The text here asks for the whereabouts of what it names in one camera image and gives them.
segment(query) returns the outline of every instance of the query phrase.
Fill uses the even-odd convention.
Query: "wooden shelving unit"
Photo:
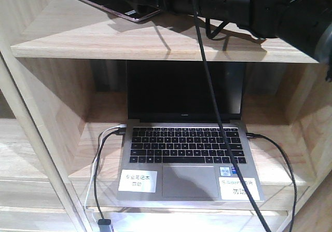
[[[14,190],[19,202],[5,200],[8,189],[0,187],[4,229],[22,229],[7,220],[13,212],[17,215],[13,217],[28,217],[34,223],[39,219],[36,214],[53,217],[53,228],[29,228],[33,231],[61,230],[57,224],[66,219],[65,226],[70,227],[66,231],[98,231],[82,203],[98,134],[126,121],[126,98],[121,93],[95,92],[90,59],[201,60],[192,17],[163,13],[137,24],[78,0],[0,0],[0,18],[0,87],[17,118],[0,119],[0,162],[4,162],[0,182],[10,182],[8,189]],[[313,59],[280,39],[259,41],[235,25],[228,25],[220,37],[204,38],[208,60],[288,64],[276,95],[245,96],[243,117],[248,131],[273,138],[288,153],[300,208],[332,169],[332,85],[324,82],[326,66],[311,64]],[[9,137],[13,142],[3,142]],[[147,219],[177,221],[176,217],[188,224],[197,220],[209,231],[263,231],[247,202],[116,200],[121,144],[121,137],[114,137],[104,147],[99,174],[100,204],[118,231],[148,231],[155,227],[143,226]],[[251,148],[266,196],[259,206],[272,230],[282,231],[293,199],[285,164],[267,142],[253,140]],[[8,162],[9,157],[19,167]],[[20,207],[23,194],[41,201]],[[88,205],[96,212],[92,197]],[[194,224],[193,230],[200,229]],[[164,228],[186,230],[177,223]]]

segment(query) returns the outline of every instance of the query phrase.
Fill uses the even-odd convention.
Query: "sticker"
[[[254,178],[244,178],[247,187],[254,200],[260,200]],[[219,177],[220,192],[223,200],[249,200],[239,178]]]
[[[231,176],[229,167],[219,167],[220,176]]]
[[[122,170],[119,191],[155,193],[157,171]]]
[[[130,16],[130,15],[133,15],[135,13],[136,13],[135,10],[131,10],[131,11],[126,12],[125,14],[128,15],[128,16]]]

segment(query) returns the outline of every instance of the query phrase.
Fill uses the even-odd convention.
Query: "wooden shelf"
[[[208,60],[316,62],[280,39],[263,42],[234,24],[219,37],[212,41],[203,35]],[[52,0],[11,49],[16,57],[201,60],[191,16],[162,13],[133,23],[78,0]]]

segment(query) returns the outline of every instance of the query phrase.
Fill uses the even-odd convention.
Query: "laptop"
[[[246,201],[213,111],[200,61],[130,61],[128,123],[117,199]],[[241,122],[245,63],[209,62],[232,152],[256,201],[263,201]]]

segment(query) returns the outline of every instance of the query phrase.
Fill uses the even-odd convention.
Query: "black keyboard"
[[[224,128],[237,163],[246,163],[237,128]],[[219,128],[134,127],[130,163],[230,163]]]

